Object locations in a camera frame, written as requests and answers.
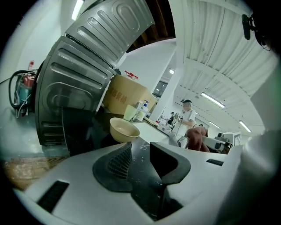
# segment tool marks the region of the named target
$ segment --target table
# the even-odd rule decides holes
[[[109,120],[123,115],[63,108],[63,129],[71,156],[118,144],[110,135]],[[150,162],[149,143],[138,137],[132,142],[132,163],[128,172],[132,198],[156,220],[164,187]]]

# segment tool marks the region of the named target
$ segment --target fire extinguisher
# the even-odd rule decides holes
[[[28,66],[29,71],[32,70],[33,65],[34,65],[34,60],[31,60]]]

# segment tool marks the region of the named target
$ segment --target window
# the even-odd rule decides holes
[[[159,81],[156,88],[154,89],[153,95],[156,97],[161,97],[167,85],[168,85],[167,83],[163,81]]]

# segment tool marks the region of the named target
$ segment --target person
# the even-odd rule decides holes
[[[187,131],[187,149],[200,151],[200,152],[210,152],[209,148],[204,144],[202,137],[208,136],[208,130],[203,127],[191,128]]]
[[[190,100],[183,101],[183,111],[177,121],[169,135],[169,144],[185,148],[187,144],[186,132],[195,125],[195,110],[192,109]]]
[[[169,119],[168,122],[167,122],[167,123],[170,124],[170,125],[173,124],[173,120],[175,119],[175,116],[174,116],[175,113],[174,113],[174,112],[171,112],[171,115],[172,115],[172,116],[170,117],[170,119]]]

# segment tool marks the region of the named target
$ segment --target black slot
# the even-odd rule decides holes
[[[207,160],[206,162],[215,164],[215,165],[217,165],[217,166],[222,166],[222,165],[223,165],[223,162],[222,162],[222,161],[219,161],[219,160],[209,159],[209,160]]]
[[[56,181],[41,197],[37,204],[40,205],[44,210],[51,213],[67,189],[68,185],[69,183]]]

